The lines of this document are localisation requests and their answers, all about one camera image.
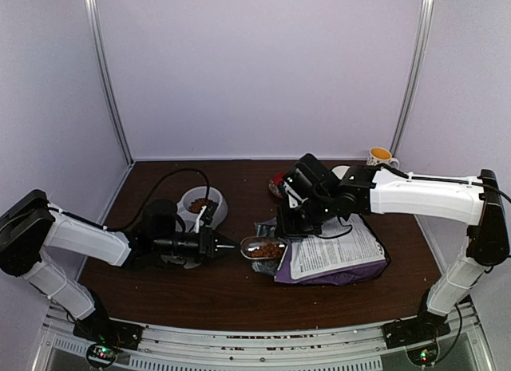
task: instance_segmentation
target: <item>wooden table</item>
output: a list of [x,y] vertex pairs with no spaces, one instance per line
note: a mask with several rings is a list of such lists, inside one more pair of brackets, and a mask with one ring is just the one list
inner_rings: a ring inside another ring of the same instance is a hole
[[[127,223],[150,188],[167,172],[199,168],[208,174],[229,205],[218,231],[239,242],[254,235],[254,222],[275,216],[278,200],[267,181],[292,161],[193,161],[137,163],[107,219]],[[327,161],[328,167],[357,164]],[[166,180],[156,198],[176,202],[197,174]],[[89,259],[81,283],[95,290],[114,318],[206,330],[298,330],[342,327],[403,318],[417,312],[424,291],[440,273],[412,215],[366,218],[386,246],[392,263],[383,275],[350,286],[287,286],[256,274],[238,251],[207,266],[184,270],[148,268],[129,272]]]

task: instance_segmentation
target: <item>white panel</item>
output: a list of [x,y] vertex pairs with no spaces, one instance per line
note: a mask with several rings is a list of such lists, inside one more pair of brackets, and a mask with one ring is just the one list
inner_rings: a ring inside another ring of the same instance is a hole
[[389,146],[422,0],[97,0],[137,159]]
[[[511,0],[435,0],[418,93],[398,152],[406,170],[467,176],[489,168],[511,193],[510,9]],[[464,227],[427,222],[445,260],[452,261],[465,242]],[[502,371],[511,364],[509,270],[509,261],[496,267],[471,293]]]
[[[0,0],[0,214],[39,187],[97,219],[125,170],[84,0]],[[81,256],[59,255],[73,277]],[[0,272],[0,369],[30,369],[46,300]]]

